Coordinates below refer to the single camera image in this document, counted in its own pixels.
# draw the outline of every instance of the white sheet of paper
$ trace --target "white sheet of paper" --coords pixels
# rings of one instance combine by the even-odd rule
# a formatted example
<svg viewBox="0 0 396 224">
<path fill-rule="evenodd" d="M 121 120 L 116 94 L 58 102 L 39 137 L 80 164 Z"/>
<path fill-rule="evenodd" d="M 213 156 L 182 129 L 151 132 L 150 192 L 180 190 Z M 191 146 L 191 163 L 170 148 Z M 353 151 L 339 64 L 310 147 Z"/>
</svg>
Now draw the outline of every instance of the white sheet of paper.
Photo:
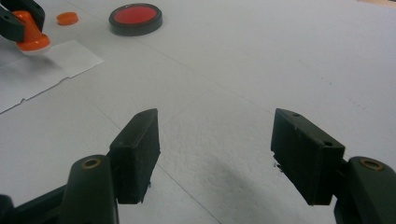
<svg viewBox="0 0 396 224">
<path fill-rule="evenodd" d="M 0 113 L 81 74 L 103 60 L 72 40 L 44 54 L 24 57 L 0 67 Z"/>
</svg>

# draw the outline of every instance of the red circular object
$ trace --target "red circular object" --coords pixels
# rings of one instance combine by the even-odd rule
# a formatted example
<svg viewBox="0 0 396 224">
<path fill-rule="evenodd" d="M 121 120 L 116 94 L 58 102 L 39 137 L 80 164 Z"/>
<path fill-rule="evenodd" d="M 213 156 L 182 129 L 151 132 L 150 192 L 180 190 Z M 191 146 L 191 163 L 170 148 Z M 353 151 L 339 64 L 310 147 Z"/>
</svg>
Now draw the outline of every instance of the red circular object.
<svg viewBox="0 0 396 224">
<path fill-rule="evenodd" d="M 163 13 L 154 5 L 136 3 L 115 9 L 108 21 L 115 35 L 147 35 L 163 25 Z"/>
<path fill-rule="evenodd" d="M 152 20 L 157 11 L 151 7 L 127 7 L 117 12 L 114 20 L 119 23 L 137 24 Z"/>
</svg>

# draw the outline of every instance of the orange cap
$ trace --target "orange cap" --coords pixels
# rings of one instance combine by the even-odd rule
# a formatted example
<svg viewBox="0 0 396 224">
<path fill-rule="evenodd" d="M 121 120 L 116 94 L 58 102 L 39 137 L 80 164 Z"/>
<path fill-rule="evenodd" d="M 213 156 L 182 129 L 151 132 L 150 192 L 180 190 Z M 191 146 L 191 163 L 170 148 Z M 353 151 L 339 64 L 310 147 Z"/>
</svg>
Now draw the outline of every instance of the orange cap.
<svg viewBox="0 0 396 224">
<path fill-rule="evenodd" d="M 59 14 L 56 20 L 58 20 L 60 25 L 71 25 L 78 22 L 78 16 L 76 12 L 65 12 Z"/>
</svg>

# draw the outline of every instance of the black rim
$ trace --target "black rim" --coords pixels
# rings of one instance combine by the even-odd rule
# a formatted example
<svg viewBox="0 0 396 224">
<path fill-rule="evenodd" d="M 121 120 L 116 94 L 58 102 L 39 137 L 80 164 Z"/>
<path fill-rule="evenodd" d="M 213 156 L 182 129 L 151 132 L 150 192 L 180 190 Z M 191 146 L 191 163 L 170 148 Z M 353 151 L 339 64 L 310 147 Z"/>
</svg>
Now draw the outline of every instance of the black rim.
<svg viewBox="0 0 396 224">
<path fill-rule="evenodd" d="M 114 18 L 115 16 L 122 10 L 128 7 L 149 7 L 156 11 L 156 15 L 154 18 L 143 21 L 139 23 L 120 23 L 117 22 Z M 158 30 L 163 25 L 163 14 L 159 8 L 151 5 L 151 4 L 130 4 L 127 6 L 119 7 L 115 9 L 108 18 L 108 21 L 111 24 L 112 31 L 117 35 L 146 35 L 151 32 Z"/>
</svg>

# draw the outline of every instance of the black plastic part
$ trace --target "black plastic part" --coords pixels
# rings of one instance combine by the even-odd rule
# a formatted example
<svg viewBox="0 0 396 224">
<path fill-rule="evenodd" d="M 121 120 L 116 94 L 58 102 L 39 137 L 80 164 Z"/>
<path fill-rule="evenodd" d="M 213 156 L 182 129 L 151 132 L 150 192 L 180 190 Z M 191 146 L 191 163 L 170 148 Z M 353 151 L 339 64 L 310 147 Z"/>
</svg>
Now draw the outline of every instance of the black plastic part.
<svg viewBox="0 0 396 224">
<path fill-rule="evenodd" d="M 24 25 L 12 14 L 0 7 L 0 35 L 5 39 L 22 42 L 24 39 Z"/>
<path fill-rule="evenodd" d="M 334 217 L 337 224 L 361 224 L 361 219 L 356 209 L 348 209 L 339 200 L 334 207 Z"/>
<path fill-rule="evenodd" d="M 149 21 L 144 21 L 140 23 L 120 23 L 117 22 L 114 17 L 119 13 L 121 10 L 127 7 L 150 7 L 154 9 L 157 14 L 154 18 Z M 108 18 L 108 21 L 111 24 L 111 31 L 116 35 L 128 35 L 128 36 L 137 36 L 137 35 L 147 35 L 158 30 L 163 25 L 163 13 L 160 11 L 159 8 L 155 7 L 151 4 L 131 4 L 123 7 L 119 7 L 115 9 Z"/>
<path fill-rule="evenodd" d="M 60 214 L 65 186 L 15 208 L 18 223 L 55 224 Z"/>
<path fill-rule="evenodd" d="M 44 9 L 33 0 L 1 0 L 1 5 L 10 11 L 25 10 L 28 11 L 40 31 L 43 31 L 44 19 L 46 13 Z"/>
<path fill-rule="evenodd" d="M 308 204 L 330 204 L 332 172 L 343 161 L 343 145 L 303 116 L 277 109 L 271 150 Z"/>
<path fill-rule="evenodd" d="M 119 223 L 108 157 L 95 155 L 73 164 L 57 223 Z"/>
<path fill-rule="evenodd" d="M 7 195 L 0 195 L 0 224 L 15 223 L 14 204 Z"/>
<path fill-rule="evenodd" d="M 143 202 L 152 171 L 160 156 L 158 111 L 135 115 L 110 145 L 119 203 Z"/>
<path fill-rule="evenodd" d="M 381 169 L 370 168 L 372 161 Z M 364 157 L 349 160 L 347 187 L 357 205 L 362 223 L 393 224 L 396 222 L 396 174 L 386 164 Z"/>
</svg>

